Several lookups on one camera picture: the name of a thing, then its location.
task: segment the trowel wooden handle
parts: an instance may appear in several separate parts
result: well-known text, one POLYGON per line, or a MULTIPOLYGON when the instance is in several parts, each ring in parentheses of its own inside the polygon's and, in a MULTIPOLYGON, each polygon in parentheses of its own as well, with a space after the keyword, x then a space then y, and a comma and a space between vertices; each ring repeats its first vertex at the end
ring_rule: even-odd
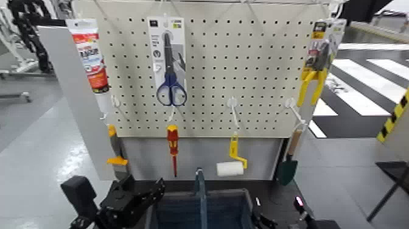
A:
POLYGON ((292 156, 294 154, 295 148, 297 147, 298 140, 299 140, 299 137, 301 136, 301 134, 302 134, 302 130, 294 131, 293 137, 291 138, 290 146, 288 147, 288 152, 287 153, 289 155, 292 156))

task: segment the yellow and black striped tape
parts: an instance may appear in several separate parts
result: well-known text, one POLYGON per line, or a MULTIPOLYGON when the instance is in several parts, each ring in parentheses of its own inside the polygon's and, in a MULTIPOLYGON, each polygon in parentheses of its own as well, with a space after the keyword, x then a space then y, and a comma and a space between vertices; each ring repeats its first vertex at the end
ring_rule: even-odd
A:
POLYGON ((409 90, 406 91, 406 94, 404 95, 404 97, 400 100, 400 102, 396 105, 395 109, 393 110, 391 117, 389 117, 386 120, 386 123, 383 125, 383 128, 378 133, 377 139, 381 143, 385 142, 388 134, 390 134, 393 128, 395 128, 397 120, 403 115, 407 107, 409 107, 408 102, 409 102, 409 90))

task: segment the yellow pliers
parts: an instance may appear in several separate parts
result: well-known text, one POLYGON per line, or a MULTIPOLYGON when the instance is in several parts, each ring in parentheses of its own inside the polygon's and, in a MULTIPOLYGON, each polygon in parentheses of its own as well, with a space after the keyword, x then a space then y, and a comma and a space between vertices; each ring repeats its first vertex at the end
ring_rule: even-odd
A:
POLYGON ((304 103, 308 85, 311 80, 318 80, 318 85, 315 88, 314 94, 311 98, 311 105, 315 105, 318 98, 320 98, 320 94, 323 91, 324 82, 328 74, 328 67, 330 63, 329 58, 329 43, 325 42, 321 45, 319 54, 317 55, 316 59, 314 59, 313 63, 311 64, 307 61, 305 64, 301 73, 302 85, 297 101, 298 107, 301 107, 304 103))

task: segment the blue basket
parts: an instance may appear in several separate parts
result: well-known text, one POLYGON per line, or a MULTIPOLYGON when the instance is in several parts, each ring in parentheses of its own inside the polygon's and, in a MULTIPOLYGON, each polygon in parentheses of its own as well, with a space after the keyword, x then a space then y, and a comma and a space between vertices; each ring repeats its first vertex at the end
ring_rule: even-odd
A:
POLYGON ((254 229, 246 189, 206 191, 201 169, 194 192, 165 193, 147 211, 145 229, 254 229))

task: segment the pink light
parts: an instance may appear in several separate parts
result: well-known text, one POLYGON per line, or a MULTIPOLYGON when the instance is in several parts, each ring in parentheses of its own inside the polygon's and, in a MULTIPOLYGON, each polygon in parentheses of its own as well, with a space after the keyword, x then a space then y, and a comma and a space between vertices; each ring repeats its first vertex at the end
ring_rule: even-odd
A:
POLYGON ((295 197, 295 199, 297 200, 297 202, 298 202, 298 204, 299 204, 300 206, 304 206, 304 203, 302 202, 302 200, 301 200, 300 197, 295 197))

